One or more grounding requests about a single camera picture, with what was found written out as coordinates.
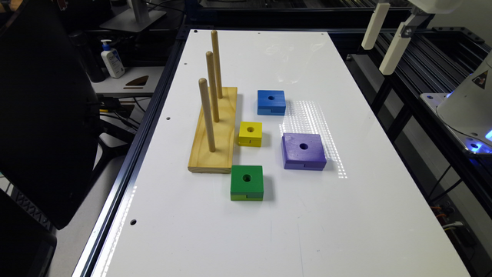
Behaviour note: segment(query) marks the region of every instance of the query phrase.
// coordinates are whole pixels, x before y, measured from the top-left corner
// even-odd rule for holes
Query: green block
[[[251,200],[263,199],[263,168],[261,165],[233,165],[231,169],[231,200],[233,195]]]
[[[246,195],[231,195],[232,201],[263,201],[263,198],[248,198]]]

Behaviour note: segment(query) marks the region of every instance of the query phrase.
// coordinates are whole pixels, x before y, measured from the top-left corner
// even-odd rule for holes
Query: wooden peg
[[[212,117],[214,122],[218,122],[218,103],[217,103],[217,91],[215,85],[215,72],[214,72],[214,54],[210,51],[207,52],[207,70],[208,81],[210,82],[210,98],[212,103]]]
[[[217,97],[222,99],[222,75],[221,75],[221,57],[218,52],[218,35],[217,31],[212,30],[212,49],[214,50],[214,67],[215,79],[217,81]]]
[[[208,85],[205,78],[198,80],[200,87],[201,107],[203,108],[203,116],[205,119],[205,131],[207,132],[208,150],[215,152],[214,127],[212,126],[212,117],[210,112],[210,102],[208,101]]]

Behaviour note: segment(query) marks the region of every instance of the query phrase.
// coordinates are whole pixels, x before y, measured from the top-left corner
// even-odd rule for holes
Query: white tabletop
[[[187,170],[211,50],[210,31],[192,30],[96,275],[469,276],[327,33],[218,36],[223,86],[238,87],[236,133],[263,122],[262,147],[236,145],[233,164],[263,165],[264,201],[233,202],[230,175]],[[329,144],[324,171],[283,169],[281,130],[298,127],[257,115],[260,89],[306,103]]]

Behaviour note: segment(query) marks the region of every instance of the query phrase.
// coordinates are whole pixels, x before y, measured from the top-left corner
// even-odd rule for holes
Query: hand sanitizer bottle
[[[116,49],[111,48],[108,42],[111,42],[109,39],[102,39],[102,49],[101,52],[102,60],[105,62],[106,68],[108,68],[109,75],[113,78],[120,78],[125,73],[125,68],[121,63],[120,55]]]

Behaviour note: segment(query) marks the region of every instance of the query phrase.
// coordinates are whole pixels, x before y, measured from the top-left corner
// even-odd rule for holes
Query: wooden base
[[[203,109],[200,111],[188,163],[188,170],[193,173],[231,173],[238,88],[222,88],[222,95],[218,99],[220,120],[213,122],[215,152],[208,151]]]

